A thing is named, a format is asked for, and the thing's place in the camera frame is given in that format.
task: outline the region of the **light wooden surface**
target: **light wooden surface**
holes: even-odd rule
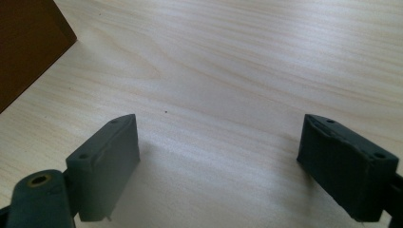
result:
[[[79,42],[0,114],[0,206],[135,113],[142,161],[113,221],[78,227],[387,227],[296,157],[313,113],[403,158],[402,1],[56,3]]]

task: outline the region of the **mounting hole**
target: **mounting hole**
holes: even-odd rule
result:
[[[31,188],[38,187],[38,186],[44,185],[49,180],[50,180],[50,175],[49,174],[39,175],[39,176],[31,178],[28,181],[28,186],[31,187]]]
[[[79,159],[87,159],[88,158],[88,154],[82,154],[80,155],[80,157],[78,157]]]
[[[381,154],[381,153],[374,153],[374,155],[379,158],[379,159],[385,159],[385,155]]]

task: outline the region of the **wooden table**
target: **wooden table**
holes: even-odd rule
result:
[[[79,41],[0,114],[0,206],[128,113],[142,161],[78,227],[363,227],[297,164],[305,113],[403,158],[402,1],[56,3]]]

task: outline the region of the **brown box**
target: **brown box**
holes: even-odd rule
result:
[[[0,1],[0,112],[76,40],[53,1]]]

